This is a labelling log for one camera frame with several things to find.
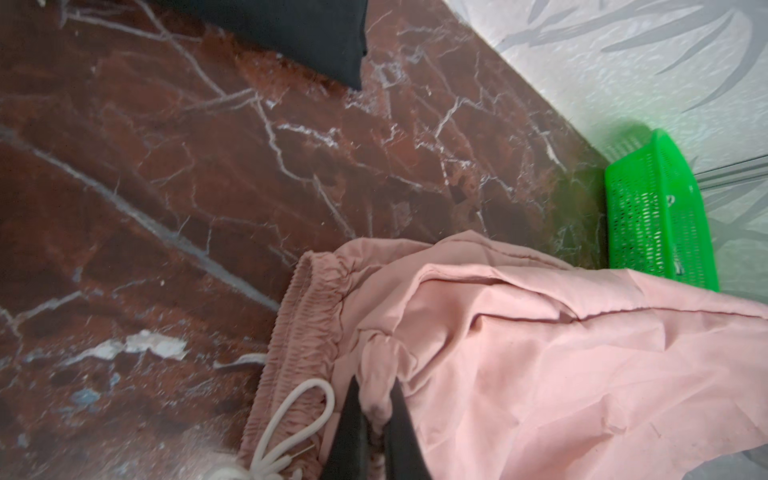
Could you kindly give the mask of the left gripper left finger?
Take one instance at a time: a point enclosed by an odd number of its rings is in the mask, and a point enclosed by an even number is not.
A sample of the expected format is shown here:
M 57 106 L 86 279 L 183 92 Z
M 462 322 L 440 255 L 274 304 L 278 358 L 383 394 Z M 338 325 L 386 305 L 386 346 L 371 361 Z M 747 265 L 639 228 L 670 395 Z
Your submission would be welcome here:
M 352 377 L 331 449 L 320 480 L 365 480 L 369 467 L 368 420 L 359 401 L 359 384 Z

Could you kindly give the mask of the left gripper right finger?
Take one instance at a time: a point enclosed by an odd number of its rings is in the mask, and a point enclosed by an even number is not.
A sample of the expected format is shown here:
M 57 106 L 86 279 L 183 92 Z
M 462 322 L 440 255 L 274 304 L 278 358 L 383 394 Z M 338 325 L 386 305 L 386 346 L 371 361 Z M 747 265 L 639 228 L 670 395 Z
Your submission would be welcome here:
M 392 414 L 383 429 L 386 479 L 431 480 L 398 379 L 390 400 Z

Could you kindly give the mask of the pink garment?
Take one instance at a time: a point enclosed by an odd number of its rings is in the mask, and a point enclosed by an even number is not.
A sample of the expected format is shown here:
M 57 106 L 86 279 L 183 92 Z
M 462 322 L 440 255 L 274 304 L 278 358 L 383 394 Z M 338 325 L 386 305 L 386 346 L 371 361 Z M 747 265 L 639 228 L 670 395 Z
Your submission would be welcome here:
M 467 231 L 299 260 L 239 451 L 275 447 L 359 385 L 375 431 L 400 386 L 436 479 L 679 479 L 767 441 L 764 304 L 585 270 Z

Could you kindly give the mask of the black shirt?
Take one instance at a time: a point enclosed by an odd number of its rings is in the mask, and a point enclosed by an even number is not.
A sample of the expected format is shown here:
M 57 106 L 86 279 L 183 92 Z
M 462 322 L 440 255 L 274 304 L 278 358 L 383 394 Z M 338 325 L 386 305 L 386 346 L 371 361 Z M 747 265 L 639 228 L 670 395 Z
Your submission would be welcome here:
M 278 52 L 354 90 L 367 55 L 366 0 L 170 0 L 162 6 Z

